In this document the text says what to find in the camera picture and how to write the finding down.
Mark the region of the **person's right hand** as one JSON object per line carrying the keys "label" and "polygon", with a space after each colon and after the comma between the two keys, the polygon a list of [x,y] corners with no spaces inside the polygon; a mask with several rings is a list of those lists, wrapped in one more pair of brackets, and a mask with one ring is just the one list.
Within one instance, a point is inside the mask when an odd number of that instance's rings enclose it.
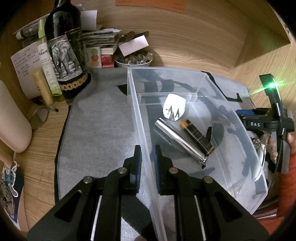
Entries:
{"label": "person's right hand", "polygon": [[[288,133],[286,141],[290,146],[290,159],[291,159],[292,157],[295,156],[295,149],[296,149],[295,136],[292,135],[291,133]],[[268,140],[267,151],[271,156],[271,160],[276,161],[278,157],[278,153],[276,151],[275,141],[272,138],[269,138]]]}

